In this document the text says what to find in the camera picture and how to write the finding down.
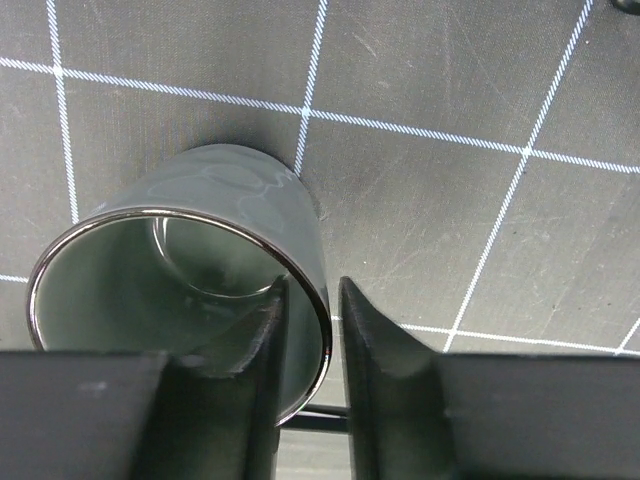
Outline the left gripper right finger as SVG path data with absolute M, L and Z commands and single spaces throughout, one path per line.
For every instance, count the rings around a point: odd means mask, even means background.
M 441 353 L 339 284 L 358 479 L 635 479 L 634 357 Z

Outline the green grey mug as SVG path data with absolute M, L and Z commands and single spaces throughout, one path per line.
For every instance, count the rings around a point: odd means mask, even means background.
M 306 406 L 332 355 L 319 221 L 278 159 L 234 144 L 162 162 L 42 253 L 26 318 L 37 349 L 187 353 L 237 330 L 278 278 L 289 322 L 277 420 Z

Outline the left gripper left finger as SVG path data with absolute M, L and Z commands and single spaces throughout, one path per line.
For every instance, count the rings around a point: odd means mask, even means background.
M 6 351 L 5 479 L 270 479 L 289 289 L 184 355 Z

